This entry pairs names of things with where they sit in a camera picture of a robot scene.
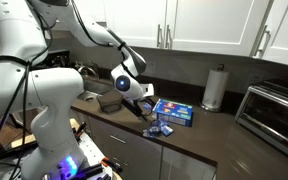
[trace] colorful packaging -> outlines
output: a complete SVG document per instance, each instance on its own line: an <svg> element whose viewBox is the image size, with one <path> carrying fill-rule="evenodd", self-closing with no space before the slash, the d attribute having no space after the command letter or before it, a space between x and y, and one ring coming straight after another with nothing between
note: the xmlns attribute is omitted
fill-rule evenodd
<svg viewBox="0 0 288 180"><path fill-rule="evenodd" d="M183 126L192 125L192 106L159 99L153 111L156 119L165 120Z"/></svg>

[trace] toaster oven window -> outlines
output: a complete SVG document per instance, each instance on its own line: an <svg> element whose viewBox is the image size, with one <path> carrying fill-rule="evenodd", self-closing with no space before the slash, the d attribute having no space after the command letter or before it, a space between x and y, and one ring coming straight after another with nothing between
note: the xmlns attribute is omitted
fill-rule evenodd
<svg viewBox="0 0 288 180"><path fill-rule="evenodd" d="M260 127L261 124L288 138L288 106L252 93L243 115L251 117L252 121L250 118L248 121L265 133L272 134L267 128Z"/></svg>

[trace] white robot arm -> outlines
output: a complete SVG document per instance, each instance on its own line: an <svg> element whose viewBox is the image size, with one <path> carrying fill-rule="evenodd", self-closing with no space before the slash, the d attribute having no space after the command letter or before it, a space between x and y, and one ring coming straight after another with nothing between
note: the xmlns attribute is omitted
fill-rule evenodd
<svg viewBox="0 0 288 180"><path fill-rule="evenodd" d="M134 79L145 70L143 58L112 31L79 14L73 0L0 0L0 114L22 110L24 85L18 86L12 106L7 104L25 77L27 65L35 65L47 55L43 21L35 10L44 17L44 25L52 26L58 19L86 46L117 47L125 61L112 70L116 88L132 100L153 95L152 85L140 85ZM26 78L27 109L43 105L47 109L32 122L39 147L23 162L21 177L34 180L49 174L52 179L71 179L84 154L72 134L68 111L83 91L83 80L69 68L30 71Z"/></svg>

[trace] paper towel roll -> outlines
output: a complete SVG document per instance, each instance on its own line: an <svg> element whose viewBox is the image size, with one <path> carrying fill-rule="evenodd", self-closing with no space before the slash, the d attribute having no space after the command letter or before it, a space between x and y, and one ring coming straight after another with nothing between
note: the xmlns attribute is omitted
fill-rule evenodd
<svg viewBox="0 0 288 180"><path fill-rule="evenodd" d="M229 72L223 70L210 70L202 106L211 111L219 111L225 92Z"/></svg>

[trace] kitchen sink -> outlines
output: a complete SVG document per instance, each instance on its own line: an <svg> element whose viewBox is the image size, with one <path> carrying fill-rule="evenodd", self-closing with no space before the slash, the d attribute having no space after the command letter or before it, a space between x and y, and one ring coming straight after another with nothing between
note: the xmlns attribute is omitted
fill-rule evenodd
<svg viewBox="0 0 288 180"><path fill-rule="evenodd" d="M114 89L113 84L84 79L84 92L80 94L77 99L92 102L98 95L103 95L112 89Z"/></svg>

